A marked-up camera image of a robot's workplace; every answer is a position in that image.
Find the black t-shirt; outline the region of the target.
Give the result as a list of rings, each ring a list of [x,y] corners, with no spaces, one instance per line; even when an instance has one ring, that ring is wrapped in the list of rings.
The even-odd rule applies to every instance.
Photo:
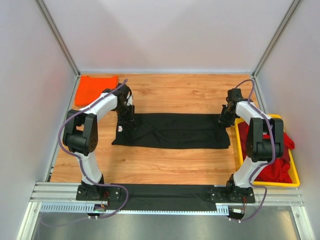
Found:
[[[218,114],[136,113],[134,126],[118,123],[113,145],[158,149],[228,149]]]

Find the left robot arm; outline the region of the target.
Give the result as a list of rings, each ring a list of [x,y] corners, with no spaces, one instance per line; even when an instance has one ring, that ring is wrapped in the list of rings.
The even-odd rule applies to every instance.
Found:
[[[77,159],[86,185],[104,184],[95,150],[99,140],[98,122],[109,112],[116,112],[122,128],[134,126],[133,93],[124,82],[113,90],[104,90],[88,106],[69,110],[58,132],[60,148]]]

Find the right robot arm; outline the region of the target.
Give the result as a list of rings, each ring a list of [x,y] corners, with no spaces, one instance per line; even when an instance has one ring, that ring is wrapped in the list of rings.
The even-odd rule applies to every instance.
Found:
[[[248,124],[246,158],[230,180],[236,187],[250,188],[258,174],[284,153],[284,123],[258,109],[253,101],[242,96],[241,89],[227,91],[226,104],[218,123],[225,127],[234,126],[237,118]]]

